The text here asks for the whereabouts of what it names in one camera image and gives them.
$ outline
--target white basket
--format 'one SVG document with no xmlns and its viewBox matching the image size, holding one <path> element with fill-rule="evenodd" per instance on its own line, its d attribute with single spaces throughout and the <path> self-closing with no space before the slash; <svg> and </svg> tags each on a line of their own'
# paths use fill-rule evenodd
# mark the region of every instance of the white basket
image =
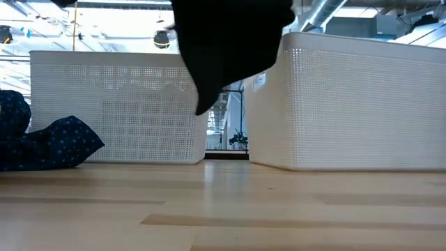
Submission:
<svg viewBox="0 0 446 251">
<path fill-rule="evenodd" d="M 446 169 L 446 50 L 291 33 L 246 83 L 251 161 L 296 170 Z"/>
<path fill-rule="evenodd" d="M 75 115 L 103 140 L 89 160 L 195 164 L 208 115 L 177 54 L 31 52 L 32 130 Z"/>
</svg>

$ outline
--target black cloth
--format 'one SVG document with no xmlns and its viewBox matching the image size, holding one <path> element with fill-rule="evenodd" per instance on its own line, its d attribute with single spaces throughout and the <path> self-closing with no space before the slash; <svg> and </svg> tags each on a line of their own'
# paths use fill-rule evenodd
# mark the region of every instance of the black cloth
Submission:
<svg viewBox="0 0 446 251">
<path fill-rule="evenodd" d="M 0 91 L 0 106 L 0 172 L 76 167 L 104 146 L 75 116 L 25 134 L 31 109 L 18 92 Z"/>
<path fill-rule="evenodd" d="M 64 7 L 76 0 L 52 0 Z M 196 115 L 225 86 L 276 62 L 282 29 L 295 19 L 293 0 L 171 0 L 181 56 L 197 87 Z"/>
</svg>

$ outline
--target polka dot fabric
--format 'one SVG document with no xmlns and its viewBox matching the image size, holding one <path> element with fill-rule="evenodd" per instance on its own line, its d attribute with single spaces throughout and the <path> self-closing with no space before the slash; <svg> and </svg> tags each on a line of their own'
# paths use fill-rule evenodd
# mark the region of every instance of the polka dot fabric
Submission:
<svg viewBox="0 0 446 251">
<path fill-rule="evenodd" d="M 104 146 L 75 116 L 25 134 L 31 110 L 22 94 L 15 91 L 0 91 L 0 106 L 0 172 L 76 167 Z"/>
</svg>

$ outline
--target ductwork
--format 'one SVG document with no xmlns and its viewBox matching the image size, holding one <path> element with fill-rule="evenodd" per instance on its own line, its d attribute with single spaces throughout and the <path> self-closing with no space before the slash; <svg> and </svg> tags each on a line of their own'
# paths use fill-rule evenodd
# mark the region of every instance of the ductwork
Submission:
<svg viewBox="0 0 446 251">
<path fill-rule="evenodd" d="M 299 31 L 323 28 L 348 0 L 314 0 L 312 9 L 299 19 Z"/>
</svg>

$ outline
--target dark blue fabric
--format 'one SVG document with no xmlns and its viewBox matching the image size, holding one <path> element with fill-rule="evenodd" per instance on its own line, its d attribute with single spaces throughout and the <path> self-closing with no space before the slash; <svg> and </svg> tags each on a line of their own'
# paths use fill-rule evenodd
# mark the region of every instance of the dark blue fabric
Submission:
<svg viewBox="0 0 446 251">
<path fill-rule="evenodd" d="M 0 106 L 0 172 L 76 167 L 104 146 L 75 116 L 25 134 L 31 109 L 18 92 L 0 91 Z"/>
</svg>

